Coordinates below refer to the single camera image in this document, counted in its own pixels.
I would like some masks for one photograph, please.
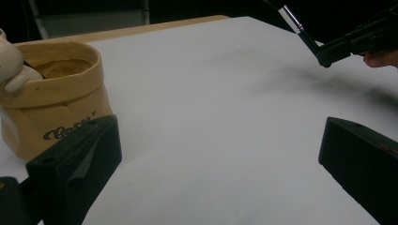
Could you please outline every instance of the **human hand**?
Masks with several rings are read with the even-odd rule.
[[[371,54],[367,52],[363,56],[363,62],[370,68],[382,68],[393,66],[398,68],[398,50]]]

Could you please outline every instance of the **white table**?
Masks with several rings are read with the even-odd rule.
[[[328,116],[398,140],[394,68],[320,67],[299,37],[245,17],[89,44],[123,161],[84,224],[377,224],[317,158]],[[24,180],[0,154],[0,176]]]

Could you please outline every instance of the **canvas bag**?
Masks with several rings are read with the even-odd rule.
[[[0,87],[3,140],[18,157],[31,160],[83,123],[112,114],[96,49],[75,42],[17,47],[46,78],[15,93]]]

